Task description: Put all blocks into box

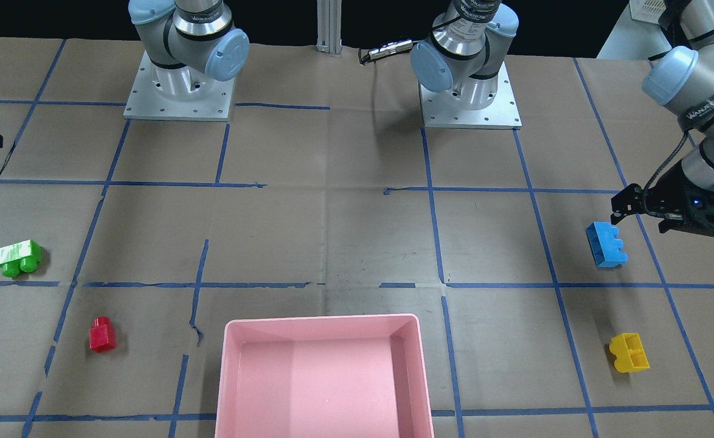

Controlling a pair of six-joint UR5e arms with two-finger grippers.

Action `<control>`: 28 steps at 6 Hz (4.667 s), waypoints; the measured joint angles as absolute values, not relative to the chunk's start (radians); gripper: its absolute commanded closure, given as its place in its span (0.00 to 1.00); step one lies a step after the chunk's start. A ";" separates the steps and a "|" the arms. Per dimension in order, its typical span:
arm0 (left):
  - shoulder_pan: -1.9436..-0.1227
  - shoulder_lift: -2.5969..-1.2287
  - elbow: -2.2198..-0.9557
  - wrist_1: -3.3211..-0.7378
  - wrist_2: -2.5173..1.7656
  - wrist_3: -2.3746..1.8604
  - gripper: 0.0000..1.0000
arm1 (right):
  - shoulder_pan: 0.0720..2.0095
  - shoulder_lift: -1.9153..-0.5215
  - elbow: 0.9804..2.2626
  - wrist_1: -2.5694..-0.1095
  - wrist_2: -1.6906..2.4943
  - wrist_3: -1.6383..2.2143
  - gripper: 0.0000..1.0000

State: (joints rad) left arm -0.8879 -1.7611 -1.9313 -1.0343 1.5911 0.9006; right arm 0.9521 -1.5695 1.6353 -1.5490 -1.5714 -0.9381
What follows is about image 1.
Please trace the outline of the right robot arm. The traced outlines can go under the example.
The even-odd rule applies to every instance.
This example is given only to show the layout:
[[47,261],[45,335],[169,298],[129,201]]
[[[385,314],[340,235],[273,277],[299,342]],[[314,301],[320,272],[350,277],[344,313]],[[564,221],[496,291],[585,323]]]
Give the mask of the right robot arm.
[[126,119],[228,122],[251,43],[221,1],[131,1],[145,53]]

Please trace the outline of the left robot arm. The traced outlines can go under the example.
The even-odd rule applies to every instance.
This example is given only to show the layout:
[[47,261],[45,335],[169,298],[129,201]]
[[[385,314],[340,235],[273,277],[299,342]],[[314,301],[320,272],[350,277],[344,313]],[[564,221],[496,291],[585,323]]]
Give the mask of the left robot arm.
[[[452,1],[425,39],[413,43],[412,67],[430,92],[479,92],[490,103],[499,67],[518,31],[519,19],[501,1]],[[714,1],[666,1],[660,27],[681,42],[657,59],[642,90],[677,117],[682,138],[704,135],[695,150],[676,161],[679,150],[643,185],[612,197],[612,224],[632,215],[660,219],[658,230],[714,237]]]

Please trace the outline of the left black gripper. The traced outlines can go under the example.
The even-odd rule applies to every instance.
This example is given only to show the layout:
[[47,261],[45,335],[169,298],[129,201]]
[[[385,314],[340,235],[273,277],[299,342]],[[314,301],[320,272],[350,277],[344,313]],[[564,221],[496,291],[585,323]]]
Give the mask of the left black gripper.
[[645,190],[640,185],[628,185],[622,189],[612,197],[612,226],[618,225],[630,215],[659,217],[659,213],[653,210],[658,203],[658,193],[654,187]]

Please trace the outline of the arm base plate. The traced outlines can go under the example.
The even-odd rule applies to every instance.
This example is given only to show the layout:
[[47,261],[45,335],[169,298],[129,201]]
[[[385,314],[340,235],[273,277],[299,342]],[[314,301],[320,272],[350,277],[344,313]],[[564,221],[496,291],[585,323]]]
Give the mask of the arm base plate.
[[426,127],[488,130],[523,127],[505,63],[496,77],[488,80],[468,77],[444,92],[432,92],[420,84],[419,97]]
[[138,120],[228,122],[235,81],[219,82],[189,66],[163,69],[145,52],[123,115]]

